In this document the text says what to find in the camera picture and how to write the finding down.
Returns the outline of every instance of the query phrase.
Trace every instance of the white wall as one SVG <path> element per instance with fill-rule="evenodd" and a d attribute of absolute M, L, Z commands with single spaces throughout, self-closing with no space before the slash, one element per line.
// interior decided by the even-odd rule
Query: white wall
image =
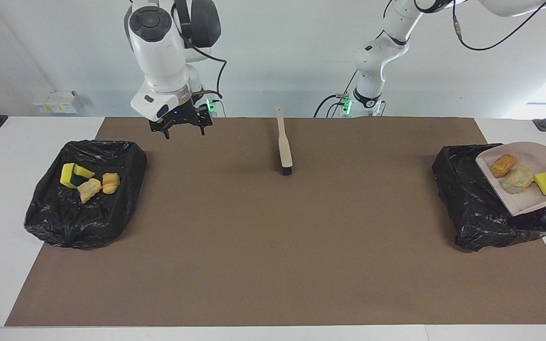
<path fill-rule="evenodd" d="M 310 116 L 325 95 L 345 88 L 353 51 L 380 32 L 387 0 L 216 3 L 223 36 L 215 55 L 229 60 L 221 84 L 227 114 L 271 116 L 281 105 L 288 115 Z M 143 76 L 123 29 L 128 6 L 126 0 L 0 0 L 0 18 L 28 51 L 9 56 L 0 36 L 0 94 L 6 94 L 0 108 L 32 114 L 30 92 L 48 90 L 49 79 L 58 90 L 77 91 L 91 115 L 134 115 L 128 102 Z M 476 1 L 457 11 L 464 39 L 477 46 L 496 42 L 524 19 L 495 17 Z M 206 86 L 215 86 L 219 64 L 197 67 Z M 459 45 L 449 11 L 425 15 L 410 51 L 387 75 L 387 115 L 503 116 L 546 81 L 546 10 L 489 52 Z"/>

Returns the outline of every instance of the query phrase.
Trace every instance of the dustpan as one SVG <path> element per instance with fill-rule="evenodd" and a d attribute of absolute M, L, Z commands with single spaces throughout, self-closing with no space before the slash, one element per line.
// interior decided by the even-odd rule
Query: dustpan
<path fill-rule="evenodd" d="M 477 166 L 482 170 L 496 194 L 511 215 L 526 214 L 546 206 L 546 196 L 543 196 L 536 184 L 520 194 L 510 194 L 502 187 L 506 177 L 496 179 L 490 170 L 492 164 L 505 154 L 517 158 L 519 165 L 526 166 L 533 174 L 546 172 L 546 145 L 535 142 L 515 142 L 488 149 L 476 158 Z"/>

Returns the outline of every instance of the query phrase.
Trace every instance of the bread piece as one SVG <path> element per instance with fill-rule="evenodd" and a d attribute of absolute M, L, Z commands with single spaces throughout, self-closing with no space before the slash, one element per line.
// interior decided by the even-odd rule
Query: bread piece
<path fill-rule="evenodd" d="M 502 187 L 509 193 L 519 194 L 524 192 L 532 182 L 535 181 L 535 176 L 526 168 L 526 166 L 518 166 L 503 182 Z"/>
<path fill-rule="evenodd" d="M 517 162 L 517 158 L 513 155 L 503 155 L 492 164 L 492 167 L 490 168 L 492 175 L 494 175 L 496 179 L 507 176 L 507 174 L 511 172 L 511 168 L 513 168 Z"/>
<path fill-rule="evenodd" d="M 113 194 L 119 188 L 119 175 L 117 173 L 104 173 L 102 176 L 102 192 Z"/>
<path fill-rule="evenodd" d="M 82 203 L 87 203 L 91 197 L 95 196 L 96 193 L 100 192 L 100 188 L 102 186 L 100 185 L 100 181 L 98 179 L 89 179 L 89 181 L 83 183 L 80 185 L 77 189 L 80 192 L 80 196 L 82 197 Z"/>

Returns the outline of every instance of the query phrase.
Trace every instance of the brush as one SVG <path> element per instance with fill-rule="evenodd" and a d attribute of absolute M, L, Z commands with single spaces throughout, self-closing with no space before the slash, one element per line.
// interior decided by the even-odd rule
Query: brush
<path fill-rule="evenodd" d="M 282 160 L 284 175 L 292 175 L 292 153 L 290 142 L 286 136 L 286 126 L 283 123 L 283 109 L 277 108 L 277 128 L 279 129 L 279 156 Z"/>

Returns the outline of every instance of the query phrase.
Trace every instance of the brown table surface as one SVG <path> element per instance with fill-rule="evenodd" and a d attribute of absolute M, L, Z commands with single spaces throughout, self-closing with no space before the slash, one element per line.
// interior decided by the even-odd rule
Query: brown table surface
<path fill-rule="evenodd" d="M 7 326 L 546 324 L 542 240 L 453 245 L 431 164 L 486 143 L 473 119 L 287 119 L 291 177 L 274 119 L 170 141 L 147 126 L 107 118 L 97 136 L 149 157 L 123 235 L 44 245 Z"/>

